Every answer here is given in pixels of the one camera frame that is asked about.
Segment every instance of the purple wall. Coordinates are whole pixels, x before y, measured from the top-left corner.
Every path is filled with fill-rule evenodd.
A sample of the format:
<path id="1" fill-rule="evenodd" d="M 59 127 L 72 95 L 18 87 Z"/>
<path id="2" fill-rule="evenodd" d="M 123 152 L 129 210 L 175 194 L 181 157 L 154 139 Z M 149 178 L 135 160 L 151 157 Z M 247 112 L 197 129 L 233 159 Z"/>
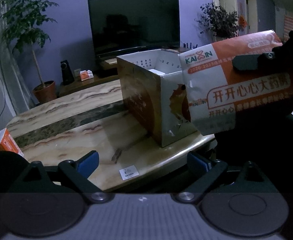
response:
<path id="1" fill-rule="evenodd" d="M 62 81 L 60 61 L 68 60 L 72 70 L 94 70 L 94 51 L 90 28 L 87 0 L 49 0 L 60 6 L 49 8 L 47 15 L 58 23 L 45 23 L 42 29 L 48 33 L 52 42 L 45 44 L 43 49 L 37 48 L 36 55 L 43 79 L 55 80 L 56 84 Z M 204 45 L 211 43 L 211 38 L 199 34 L 195 18 L 200 12 L 203 3 L 212 0 L 180 0 L 181 42 Z M 16 59 L 25 82 L 32 89 L 40 84 L 34 63 L 29 51 Z"/>
<path id="2" fill-rule="evenodd" d="M 240 12 L 240 3 L 244 3 L 246 8 L 246 0 L 238 0 L 238 10 Z M 275 5 L 273 0 L 256 0 L 258 31 L 275 30 Z"/>
<path id="3" fill-rule="evenodd" d="M 243 15 L 245 17 L 246 11 L 246 0 L 238 0 L 238 14 L 239 16 Z M 242 36 L 245 34 L 245 29 L 243 32 L 239 32 L 239 35 Z"/>

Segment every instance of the cable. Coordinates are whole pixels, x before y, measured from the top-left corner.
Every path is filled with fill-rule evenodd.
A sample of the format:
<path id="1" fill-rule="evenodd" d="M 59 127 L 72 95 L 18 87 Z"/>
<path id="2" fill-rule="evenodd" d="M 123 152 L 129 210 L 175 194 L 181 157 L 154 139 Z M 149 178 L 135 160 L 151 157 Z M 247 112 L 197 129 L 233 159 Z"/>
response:
<path id="1" fill-rule="evenodd" d="M 0 81 L 1 81 L 2 86 L 3 86 L 3 95 L 4 95 L 4 107 L 3 107 L 3 109 L 2 109 L 2 111 L 1 111 L 1 113 L 0 113 L 0 117 L 1 117 L 1 115 L 2 115 L 3 112 L 4 112 L 5 106 L 6 106 L 6 100 L 5 100 L 5 88 L 4 88 L 4 84 L 3 84 L 3 81 L 2 81 L 1 78 L 0 78 Z"/>

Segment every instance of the orange package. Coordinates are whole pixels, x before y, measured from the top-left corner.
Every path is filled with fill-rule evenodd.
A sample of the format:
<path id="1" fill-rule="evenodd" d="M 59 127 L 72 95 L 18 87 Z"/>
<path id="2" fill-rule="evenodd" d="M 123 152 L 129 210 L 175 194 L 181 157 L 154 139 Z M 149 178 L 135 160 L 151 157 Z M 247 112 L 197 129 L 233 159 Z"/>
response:
<path id="1" fill-rule="evenodd" d="M 0 151 L 14 152 L 24 157 L 23 152 L 18 147 L 7 128 L 0 131 Z"/>
<path id="2" fill-rule="evenodd" d="M 232 64 L 238 55 L 267 53 L 281 45 L 270 30 L 179 55 L 191 121 L 203 135 L 231 130 L 253 110 L 276 114 L 281 108 L 293 106 L 293 71 L 237 72 Z"/>
<path id="3" fill-rule="evenodd" d="M 87 79 L 90 79 L 90 78 L 93 78 L 93 73 L 91 70 L 85 70 L 85 71 L 80 71 L 80 78 L 81 78 L 81 81 L 84 81 L 84 80 L 87 80 Z"/>

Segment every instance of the tree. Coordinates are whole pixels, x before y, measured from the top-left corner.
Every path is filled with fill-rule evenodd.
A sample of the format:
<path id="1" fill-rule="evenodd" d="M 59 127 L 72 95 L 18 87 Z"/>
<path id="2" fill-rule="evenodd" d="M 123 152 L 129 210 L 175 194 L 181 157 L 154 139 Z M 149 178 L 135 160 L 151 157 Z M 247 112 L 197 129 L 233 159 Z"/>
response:
<path id="1" fill-rule="evenodd" d="M 44 22 L 56 22 L 56 20 L 42 14 L 51 6 L 58 6 L 58 4 L 48 0 L 0 0 L 0 7 L 7 7 L 7 12 L 1 16 L 7 24 L 3 31 L 2 40 L 9 45 L 17 39 L 13 50 L 17 49 L 20 53 L 23 52 L 24 45 L 27 44 L 31 47 L 33 60 L 43 87 L 45 87 L 45 83 L 40 73 L 33 44 L 37 43 L 43 48 L 47 39 L 51 41 L 49 35 L 37 27 Z"/>

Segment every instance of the speaker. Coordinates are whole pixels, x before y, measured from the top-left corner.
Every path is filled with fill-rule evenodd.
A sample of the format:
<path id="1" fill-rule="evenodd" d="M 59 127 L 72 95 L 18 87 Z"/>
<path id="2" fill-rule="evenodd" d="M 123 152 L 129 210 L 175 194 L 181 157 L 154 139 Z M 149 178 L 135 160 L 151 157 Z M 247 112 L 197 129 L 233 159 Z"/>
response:
<path id="1" fill-rule="evenodd" d="M 68 85 L 74 82 L 74 77 L 67 60 L 61 61 L 63 85 Z"/>

